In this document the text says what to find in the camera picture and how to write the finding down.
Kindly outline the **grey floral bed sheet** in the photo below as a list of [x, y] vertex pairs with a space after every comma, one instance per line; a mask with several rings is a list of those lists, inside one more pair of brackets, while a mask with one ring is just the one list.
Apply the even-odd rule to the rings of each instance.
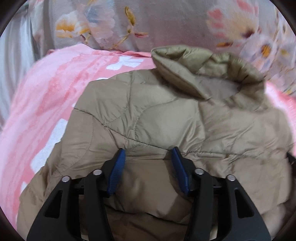
[[41, 55], [80, 43], [121, 52], [228, 51], [295, 96], [295, 34], [270, 1], [29, 1], [29, 15]]

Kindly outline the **khaki quilted jacket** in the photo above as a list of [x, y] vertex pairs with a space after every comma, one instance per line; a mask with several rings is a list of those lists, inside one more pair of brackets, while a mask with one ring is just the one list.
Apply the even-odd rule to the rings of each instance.
[[182, 240], [192, 201], [178, 185], [177, 147], [195, 168], [234, 175], [271, 237], [295, 211], [285, 114], [265, 94], [264, 76], [231, 53], [167, 46], [152, 50], [155, 68], [90, 82], [61, 141], [20, 196], [17, 230], [28, 238], [46, 199], [103, 166], [119, 149], [125, 167], [105, 201], [115, 240]]

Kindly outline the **pink white fleece blanket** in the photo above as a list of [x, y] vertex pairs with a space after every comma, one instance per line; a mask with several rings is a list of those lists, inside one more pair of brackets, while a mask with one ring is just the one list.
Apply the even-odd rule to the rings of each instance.
[[[1, 207], [16, 230], [20, 196], [61, 141], [86, 86], [154, 68], [152, 53], [100, 51], [83, 44], [55, 51], [31, 68], [16, 92], [1, 135]], [[285, 114], [269, 84], [265, 94]], [[291, 126], [290, 131], [294, 144]]]

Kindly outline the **white satin curtain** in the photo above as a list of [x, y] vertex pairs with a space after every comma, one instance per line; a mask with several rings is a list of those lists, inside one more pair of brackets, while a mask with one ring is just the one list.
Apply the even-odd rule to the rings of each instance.
[[39, 54], [32, 36], [29, 3], [23, 4], [1, 35], [1, 128], [19, 83]]

